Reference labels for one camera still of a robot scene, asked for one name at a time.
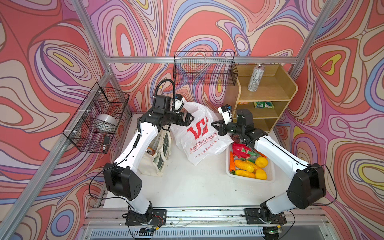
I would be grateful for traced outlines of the white plastic grocery bag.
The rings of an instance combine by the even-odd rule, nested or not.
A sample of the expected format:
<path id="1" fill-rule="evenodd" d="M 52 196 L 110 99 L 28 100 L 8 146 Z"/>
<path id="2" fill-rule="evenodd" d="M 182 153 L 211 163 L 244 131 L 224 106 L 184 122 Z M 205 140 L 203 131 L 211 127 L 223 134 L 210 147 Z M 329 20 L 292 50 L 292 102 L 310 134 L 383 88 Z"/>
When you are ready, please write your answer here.
<path id="1" fill-rule="evenodd" d="M 186 102 L 184 109 L 195 118 L 187 127 L 171 125 L 177 147 L 182 150 L 188 160 L 197 166 L 202 160 L 225 151 L 233 140 L 230 136 L 219 136 L 219 132 L 211 123 L 218 118 L 208 107 Z"/>

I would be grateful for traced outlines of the cream canvas tote bag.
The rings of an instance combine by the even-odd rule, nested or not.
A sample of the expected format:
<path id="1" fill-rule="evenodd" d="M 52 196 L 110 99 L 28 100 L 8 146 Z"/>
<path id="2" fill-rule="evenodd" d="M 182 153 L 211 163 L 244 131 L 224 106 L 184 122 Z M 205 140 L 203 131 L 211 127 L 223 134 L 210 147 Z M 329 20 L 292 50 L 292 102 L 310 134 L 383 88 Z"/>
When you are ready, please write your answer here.
<path id="1" fill-rule="evenodd" d="M 156 154 L 151 156 L 145 152 L 138 170 L 142 175 L 161 178 L 168 165 L 172 151 L 170 132 L 161 130 L 154 140 L 152 140 L 149 147 L 155 150 Z"/>

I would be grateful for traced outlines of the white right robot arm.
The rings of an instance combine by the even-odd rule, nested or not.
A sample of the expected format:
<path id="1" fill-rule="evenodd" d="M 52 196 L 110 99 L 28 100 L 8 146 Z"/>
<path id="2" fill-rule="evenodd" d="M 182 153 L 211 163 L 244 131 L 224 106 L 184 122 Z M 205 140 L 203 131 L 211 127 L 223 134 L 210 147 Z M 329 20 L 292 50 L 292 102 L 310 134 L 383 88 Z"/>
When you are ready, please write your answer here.
<path id="1" fill-rule="evenodd" d="M 266 155 L 291 180 L 284 193 L 261 204 L 259 215 L 265 221 L 284 211 L 306 209 L 326 195 L 325 173 L 319 164 L 309 164 L 294 156 L 253 124 L 246 126 L 220 120 L 211 125 L 220 136 L 238 136 L 244 143 L 249 144 L 250 149 Z"/>

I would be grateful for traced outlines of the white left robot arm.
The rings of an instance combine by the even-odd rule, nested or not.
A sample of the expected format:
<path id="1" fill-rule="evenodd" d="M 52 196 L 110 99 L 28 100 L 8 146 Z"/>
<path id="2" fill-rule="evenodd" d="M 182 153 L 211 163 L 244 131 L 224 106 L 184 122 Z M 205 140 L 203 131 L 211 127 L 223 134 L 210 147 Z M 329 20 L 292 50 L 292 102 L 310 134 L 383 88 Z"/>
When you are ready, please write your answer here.
<path id="1" fill-rule="evenodd" d="M 107 190 L 125 199 L 133 211 L 145 215 L 151 202 L 141 193 L 142 180 L 137 175 L 140 161 L 150 143 L 167 125 L 188 127 L 195 117 L 191 113 L 166 111 L 146 112 L 137 121 L 137 131 L 123 153 L 112 164 L 106 164 L 103 175 Z"/>

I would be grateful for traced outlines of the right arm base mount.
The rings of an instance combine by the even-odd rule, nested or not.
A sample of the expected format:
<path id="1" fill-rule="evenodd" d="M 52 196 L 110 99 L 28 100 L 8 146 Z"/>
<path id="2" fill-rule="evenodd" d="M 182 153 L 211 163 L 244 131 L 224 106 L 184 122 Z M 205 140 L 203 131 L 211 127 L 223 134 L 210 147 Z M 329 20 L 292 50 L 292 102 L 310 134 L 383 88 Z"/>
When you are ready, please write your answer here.
<path id="1" fill-rule="evenodd" d="M 287 219 L 284 213 L 274 215 L 266 208 L 246 208 L 241 217 L 245 218 L 247 224 L 267 224 L 267 225 L 284 225 Z"/>

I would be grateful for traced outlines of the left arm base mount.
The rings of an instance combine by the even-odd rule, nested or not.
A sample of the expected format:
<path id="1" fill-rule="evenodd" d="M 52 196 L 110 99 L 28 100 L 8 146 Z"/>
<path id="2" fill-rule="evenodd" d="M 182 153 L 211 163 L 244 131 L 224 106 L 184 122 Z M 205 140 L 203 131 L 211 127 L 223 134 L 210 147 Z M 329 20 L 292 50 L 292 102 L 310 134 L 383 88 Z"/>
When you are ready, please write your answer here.
<path id="1" fill-rule="evenodd" d="M 126 226 L 162 226 L 166 224 L 167 210 L 154 209 L 144 215 L 128 210 L 122 217 L 126 220 Z"/>

